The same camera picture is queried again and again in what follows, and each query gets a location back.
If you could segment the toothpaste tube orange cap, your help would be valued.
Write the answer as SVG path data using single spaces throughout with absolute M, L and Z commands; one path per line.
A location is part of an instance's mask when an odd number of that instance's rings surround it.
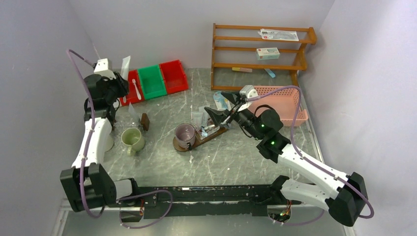
M 131 56 L 127 56 L 127 57 L 122 59 L 120 75 L 126 81 L 128 80 L 130 60 L 131 60 Z

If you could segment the toothpaste tube red cap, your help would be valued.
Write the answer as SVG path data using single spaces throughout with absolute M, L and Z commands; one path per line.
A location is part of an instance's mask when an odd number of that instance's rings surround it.
M 200 129 L 203 123 L 204 114 L 202 112 L 191 112 L 191 124 L 196 130 Z

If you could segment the cream toothbrush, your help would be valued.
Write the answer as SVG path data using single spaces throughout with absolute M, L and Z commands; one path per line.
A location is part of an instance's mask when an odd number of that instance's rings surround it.
M 143 99 L 142 99 L 141 93 L 139 91 L 139 85 L 137 83 L 137 80 L 133 79 L 132 83 L 133 83 L 133 86 L 134 86 L 134 89 L 135 89 L 135 92 L 136 92 L 137 99 L 138 99 L 139 102 L 141 102 Z

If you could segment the purple mug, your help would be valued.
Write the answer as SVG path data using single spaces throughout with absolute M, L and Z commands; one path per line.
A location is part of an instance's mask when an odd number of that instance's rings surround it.
M 175 139 L 181 148 L 191 150 L 195 143 L 195 128 L 189 123 L 182 123 L 175 129 Z

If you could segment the brown wooden block holder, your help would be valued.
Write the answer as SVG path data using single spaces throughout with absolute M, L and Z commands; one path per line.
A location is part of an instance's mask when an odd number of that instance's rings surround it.
M 150 120 L 146 113 L 130 113 L 121 111 L 116 113 L 115 122 L 112 125 L 112 131 L 122 128 L 138 128 L 143 131 L 149 131 Z

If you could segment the pale green mug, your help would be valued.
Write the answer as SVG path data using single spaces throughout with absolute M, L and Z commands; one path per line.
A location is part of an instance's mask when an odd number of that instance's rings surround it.
M 122 143 L 127 146 L 127 155 L 133 156 L 144 148 L 145 139 L 138 128 L 128 128 L 121 135 Z

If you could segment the white enamel mug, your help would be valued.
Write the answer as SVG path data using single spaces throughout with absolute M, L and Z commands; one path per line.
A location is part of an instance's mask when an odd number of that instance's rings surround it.
M 104 151 L 107 152 L 109 151 L 114 145 L 114 138 L 112 137 L 111 134 L 109 134 L 105 140 L 104 143 Z

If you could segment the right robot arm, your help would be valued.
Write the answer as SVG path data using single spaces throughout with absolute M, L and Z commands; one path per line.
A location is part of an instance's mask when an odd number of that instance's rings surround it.
M 255 90 L 223 92 L 222 95 L 233 103 L 233 108 L 204 108 L 216 126 L 224 127 L 235 121 L 248 137 L 259 141 L 257 149 L 263 158 L 286 165 L 312 181 L 312 184 L 305 184 L 280 177 L 281 183 L 270 191 L 273 202 L 282 204 L 295 200 L 314 205 L 347 227 L 352 227 L 359 218 L 374 216 L 362 175 L 338 171 L 302 151 L 293 135 L 286 138 L 280 134 L 284 124 L 270 105 L 258 106 L 257 110 L 262 109 L 259 115 L 249 110 L 252 102 L 265 95 L 258 95 Z

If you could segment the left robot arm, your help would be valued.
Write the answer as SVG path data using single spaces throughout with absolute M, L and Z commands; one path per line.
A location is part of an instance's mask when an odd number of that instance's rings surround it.
M 64 192 L 74 212 L 84 211 L 84 206 L 113 207 L 120 198 L 133 207 L 141 199 L 134 179 L 112 180 L 101 164 L 114 144 L 114 103 L 128 94 L 128 82 L 118 72 L 114 78 L 91 74 L 83 81 L 89 95 L 84 102 L 85 133 L 76 160 L 60 174 Z

